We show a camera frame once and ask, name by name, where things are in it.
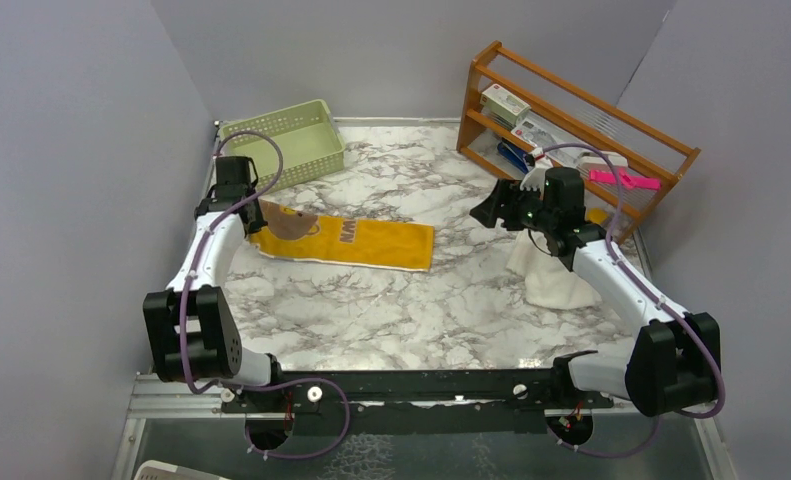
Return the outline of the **yellow brown bear towel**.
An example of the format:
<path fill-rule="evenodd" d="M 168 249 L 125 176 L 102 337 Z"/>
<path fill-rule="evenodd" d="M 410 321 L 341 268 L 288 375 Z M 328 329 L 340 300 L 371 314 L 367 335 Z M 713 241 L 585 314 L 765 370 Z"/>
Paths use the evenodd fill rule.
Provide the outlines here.
<path fill-rule="evenodd" d="M 427 271 L 435 230 L 429 225 L 316 215 L 260 203 L 267 225 L 249 242 L 267 257 L 324 264 Z"/>

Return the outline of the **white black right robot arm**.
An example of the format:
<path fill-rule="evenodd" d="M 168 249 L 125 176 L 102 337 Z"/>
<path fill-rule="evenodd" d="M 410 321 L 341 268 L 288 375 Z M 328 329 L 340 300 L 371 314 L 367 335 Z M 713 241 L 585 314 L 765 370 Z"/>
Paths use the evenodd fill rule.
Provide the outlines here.
<path fill-rule="evenodd" d="M 542 234 L 549 254 L 591 286 L 633 335 L 633 347 L 618 356 L 585 351 L 556 359 L 550 398 L 571 407 L 588 391 L 605 393 L 647 417 L 690 416 L 711 402 L 704 415 L 716 415 L 726 398 L 717 321 L 669 299 L 628 264 L 605 229 L 586 219 L 584 191 L 577 170 L 551 167 L 541 188 L 498 180 L 470 211 L 487 228 Z"/>

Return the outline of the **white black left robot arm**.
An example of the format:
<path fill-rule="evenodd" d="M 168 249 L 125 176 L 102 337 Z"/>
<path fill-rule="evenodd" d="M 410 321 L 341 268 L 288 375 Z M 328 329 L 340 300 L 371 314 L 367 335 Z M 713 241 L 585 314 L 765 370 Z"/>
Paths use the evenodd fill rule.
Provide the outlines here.
<path fill-rule="evenodd" d="M 146 295 L 143 315 L 155 374 L 193 392 L 227 381 L 269 411 L 284 401 L 276 359 L 245 348 L 223 291 L 232 260 L 267 224 L 257 199 L 258 174 L 244 156 L 220 156 L 215 182 L 195 209 L 195 231 L 178 273 Z"/>

